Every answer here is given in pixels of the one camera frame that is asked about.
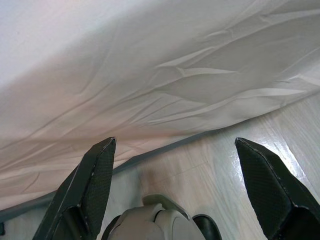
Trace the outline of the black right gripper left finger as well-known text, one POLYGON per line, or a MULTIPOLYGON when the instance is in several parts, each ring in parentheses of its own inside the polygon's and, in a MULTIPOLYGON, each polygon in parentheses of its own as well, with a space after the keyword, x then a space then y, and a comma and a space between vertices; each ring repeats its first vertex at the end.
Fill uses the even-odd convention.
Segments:
POLYGON ((115 137, 93 145, 62 182, 35 232, 35 240, 95 240, 109 199, 115 137))

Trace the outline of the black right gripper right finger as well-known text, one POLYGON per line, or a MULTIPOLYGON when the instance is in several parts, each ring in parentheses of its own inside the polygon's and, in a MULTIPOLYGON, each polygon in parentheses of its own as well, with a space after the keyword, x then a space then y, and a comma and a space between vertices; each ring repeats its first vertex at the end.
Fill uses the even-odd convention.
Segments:
POLYGON ((269 240, 318 240, 320 205, 311 192, 266 147, 238 137, 235 147, 246 192, 269 240))

